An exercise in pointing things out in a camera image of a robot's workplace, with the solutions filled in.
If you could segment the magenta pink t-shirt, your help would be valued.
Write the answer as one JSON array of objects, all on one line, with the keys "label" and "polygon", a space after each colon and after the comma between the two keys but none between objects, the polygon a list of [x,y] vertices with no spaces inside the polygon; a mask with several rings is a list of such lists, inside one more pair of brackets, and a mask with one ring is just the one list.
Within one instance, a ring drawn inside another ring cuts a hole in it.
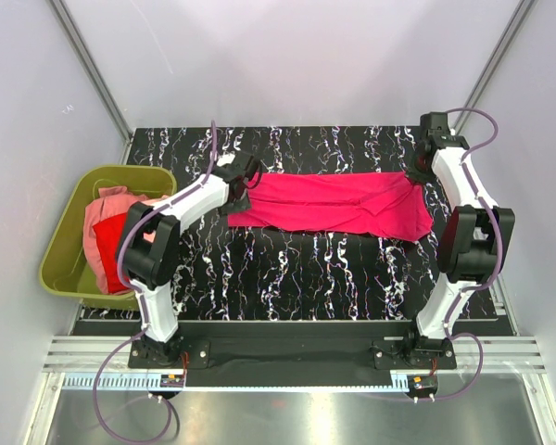
[{"label": "magenta pink t-shirt", "polygon": [[433,228],[423,187],[402,172],[266,173],[249,191],[251,208],[228,216],[236,227],[338,232],[416,242]]}]

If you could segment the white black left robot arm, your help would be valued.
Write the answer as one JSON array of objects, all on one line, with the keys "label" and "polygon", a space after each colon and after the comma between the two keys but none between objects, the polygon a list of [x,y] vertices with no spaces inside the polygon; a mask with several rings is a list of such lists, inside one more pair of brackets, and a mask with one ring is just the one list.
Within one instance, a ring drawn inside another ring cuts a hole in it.
[{"label": "white black left robot arm", "polygon": [[133,341],[137,356],[163,367],[181,359],[171,295],[181,236],[214,210],[222,215],[248,210],[247,192],[259,184],[262,174],[261,162],[251,154],[222,155],[178,193],[153,204],[131,205],[116,252],[116,273],[138,303],[142,327]]}]

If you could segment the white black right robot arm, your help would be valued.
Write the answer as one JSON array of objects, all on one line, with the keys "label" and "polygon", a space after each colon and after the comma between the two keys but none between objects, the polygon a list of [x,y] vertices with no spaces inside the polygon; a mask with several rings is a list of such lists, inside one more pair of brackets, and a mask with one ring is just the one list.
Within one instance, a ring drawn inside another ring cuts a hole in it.
[{"label": "white black right robot arm", "polygon": [[474,148],[452,133],[446,111],[423,114],[419,141],[407,169],[416,184],[440,182],[451,214],[439,239],[438,279],[406,332],[401,354],[411,367],[453,356],[452,330],[469,298],[489,288],[507,256],[515,214],[486,191],[472,163]]}]

